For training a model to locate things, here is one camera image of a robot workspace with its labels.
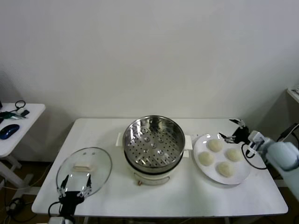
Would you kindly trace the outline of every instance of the small white table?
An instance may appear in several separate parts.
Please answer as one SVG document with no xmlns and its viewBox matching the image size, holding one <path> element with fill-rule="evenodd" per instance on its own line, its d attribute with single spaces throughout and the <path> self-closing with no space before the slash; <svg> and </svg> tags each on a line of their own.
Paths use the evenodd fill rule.
<svg viewBox="0 0 299 224">
<path fill-rule="evenodd" d="M 1 161 L 0 161 L 0 175 L 5 177 L 9 182 L 11 182 L 14 186 L 17 188 L 21 188 L 21 190 L 18 190 L 14 196 L 20 197 L 23 194 L 36 194 L 37 189 L 36 188 L 27 188 L 29 182 L 31 181 L 33 175 L 28 174 L 24 180 L 19 178 L 15 173 L 15 168 L 21 168 L 21 164 L 13 157 L 11 156 L 11 152 L 14 150 L 15 146 L 21 141 L 21 139 L 24 137 L 24 135 L 27 133 L 27 131 L 31 128 L 31 126 L 35 123 L 35 121 L 39 118 L 39 116 L 42 114 L 42 112 L 45 110 L 44 104 L 26 104 L 25 108 L 30 111 L 30 113 L 26 116 L 27 119 L 22 120 L 13 120 L 13 119 L 5 119 L 0 124 L 0 130 L 7 125 L 10 124 L 18 124 L 20 125 L 20 129 L 14 133 L 11 137 L 9 137 L 6 140 L 0 140 L 0 158 L 5 158 L 8 160 L 13 166 L 11 169 L 6 167 Z M 3 107 L 0 109 L 0 112 L 4 111 L 11 111 L 14 110 L 15 105 L 11 103 L 3 103 Z M 4 184 L 4 181 L 0 184 L 0 189 L 2 188 Z"/>
<path fill-rule="evenodd" d="M 299 94 L 292 91 L 292 89 L 293 88 L 288 88 L 286 91 L 291 97 L 293 97 L 294 100 L 296 100 L 299 103 Z"/>
<path fill-rule="evenodd" d="M 183 158 L 173 177 L 163 185 L 138 186 L 115 142 L 133 119 L 78 119 L 49 171 L 34 203 L 46 214 L 58 200 L 56 174 L 62 162 L 85 147 L 101 147 L 111 155 L 113 168 L 104 187 L 77 206 L 85 217 L 239 217 L 283 214 L 288 207 L 268 170 L 252 169 L 241 184 L 228 186 L 205 176 L 192 160 Z M 174 119 L 185 134 L 232 134 L 228 119 Z M 51 209 L 57 214 L 59 205 Z"/>
</svg>

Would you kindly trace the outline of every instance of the stainless steel steamer basket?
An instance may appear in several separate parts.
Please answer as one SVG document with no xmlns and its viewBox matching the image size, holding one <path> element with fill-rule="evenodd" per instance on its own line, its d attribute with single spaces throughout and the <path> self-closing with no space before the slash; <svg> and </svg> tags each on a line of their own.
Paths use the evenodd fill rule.
<svg viewBox="0 0 299 224">
<path fill-rule="evenodd" d="M 178 165 L 183 157 L 185 136 L 173 120 L 152 115 L 127 127 L 123 145 L 126 159 L 134 169 L 159 175 Z"/>
</svg>

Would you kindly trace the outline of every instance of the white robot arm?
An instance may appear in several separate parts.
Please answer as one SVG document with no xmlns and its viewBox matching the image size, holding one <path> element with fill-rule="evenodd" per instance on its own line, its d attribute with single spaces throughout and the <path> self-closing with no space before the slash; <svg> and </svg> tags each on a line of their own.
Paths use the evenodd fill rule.
<svg viewBox="0 0 299 224">
<path fill-rule="evenodd" d="M 262 159 L 267 163 L 269 162 L 283 177 L 284 182 L 299 201 L 299 150 L 291 142 L 284 141 L 299 125 L 295 124 L 282 133 L 278 140 L 273 141 L 270 138 L 264 137 L 260 132 L 252 131 L 249 134 L 249 129 L 241 120 L 231 120 L 239 125 L 239 128 L 232 136 L 226 137 L 220 134 L 227 143 L 244 142 L 243 146 L 246 147 L 246 152 L 242 152 L 246 161 L 250 163 L 256 153 L 259 153 Z"/>
</svg>

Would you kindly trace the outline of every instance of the computer mouse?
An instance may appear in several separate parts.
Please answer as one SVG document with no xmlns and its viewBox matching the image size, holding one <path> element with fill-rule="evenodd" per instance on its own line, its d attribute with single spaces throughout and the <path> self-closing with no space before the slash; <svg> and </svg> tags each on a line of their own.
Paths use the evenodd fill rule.
<svg viewBox="0 0 299 224">
<path fill-rule="evenodd" d="M 6 127 L 2 128 L 0 131 L 0 139 L 5 140 L 12 136 L 17 130 L 19 130 L 20 126 L 16 124 L 7 125 Z"/>
</svg>

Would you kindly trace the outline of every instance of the steamed bun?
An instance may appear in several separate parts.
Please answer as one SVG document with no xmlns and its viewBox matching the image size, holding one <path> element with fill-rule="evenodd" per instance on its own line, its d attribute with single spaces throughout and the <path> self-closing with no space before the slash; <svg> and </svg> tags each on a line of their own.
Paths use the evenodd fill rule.
<svg viewBox="0 0 299 224">
<path fill-rule="evenodd" d="M 202 152 L 198 158 L 199 162 L 204 166 L 210 166 L 214 162 L 214 156 L 210 152 Z"/>
<path fill-rule="evenodd" d="M 226 156 L 229 160 L 231 160 L 233 162 L 238 162 L 242 159 L 240 150 L 238 150 L 236 148 L 229 148 L 226 151 Z"/>
<path fill-rule="evenodd" d="M 222 150 L 222 143 L 218 139 L 209 140 L 207 147 L 213 152 L 220 152 Z"/>
<path fill-rule="evenodd" d="M 229 162 L 221 162 L 217 166 L 217 171 L 222 176 L 231 177 L 235 174 L 234 166 Z"/>
</svg>

